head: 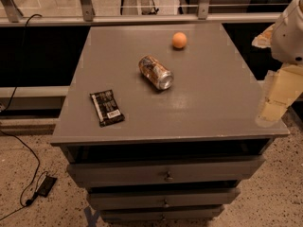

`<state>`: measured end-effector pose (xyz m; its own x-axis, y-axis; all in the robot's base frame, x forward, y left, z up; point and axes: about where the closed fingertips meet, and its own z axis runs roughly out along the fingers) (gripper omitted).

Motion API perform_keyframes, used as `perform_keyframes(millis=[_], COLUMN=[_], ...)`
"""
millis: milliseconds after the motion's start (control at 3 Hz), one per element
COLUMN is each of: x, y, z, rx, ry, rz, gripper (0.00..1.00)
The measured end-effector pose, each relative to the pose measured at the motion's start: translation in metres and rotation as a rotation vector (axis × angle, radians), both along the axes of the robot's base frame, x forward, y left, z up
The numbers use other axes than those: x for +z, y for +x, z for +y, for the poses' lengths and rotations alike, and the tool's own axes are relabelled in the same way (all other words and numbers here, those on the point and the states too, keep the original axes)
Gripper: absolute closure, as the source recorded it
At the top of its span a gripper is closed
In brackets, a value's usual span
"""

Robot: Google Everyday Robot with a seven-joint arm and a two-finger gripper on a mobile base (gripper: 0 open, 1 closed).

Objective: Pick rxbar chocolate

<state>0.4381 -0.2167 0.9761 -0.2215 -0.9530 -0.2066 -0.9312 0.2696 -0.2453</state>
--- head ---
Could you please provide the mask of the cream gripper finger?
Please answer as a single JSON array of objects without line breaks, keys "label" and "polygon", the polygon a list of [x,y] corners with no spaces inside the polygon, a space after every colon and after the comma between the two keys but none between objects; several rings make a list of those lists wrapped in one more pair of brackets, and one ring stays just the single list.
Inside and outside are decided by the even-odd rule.
[{"label": "cream gripper finger", "polygon": [[273,126],[302,94],[303,65],[283,63],[276,72],[269,71],[262,84],[256,123]]}]

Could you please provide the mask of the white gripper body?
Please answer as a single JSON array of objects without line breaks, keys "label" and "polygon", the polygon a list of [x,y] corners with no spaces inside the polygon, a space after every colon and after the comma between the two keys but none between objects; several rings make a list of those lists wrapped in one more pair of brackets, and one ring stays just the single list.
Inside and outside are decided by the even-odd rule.
[{"label": "white gripper body", "polygon": [[271,51],[274,59],[290,64],[303,63],[302,0],[292,0],[273,28]]}]

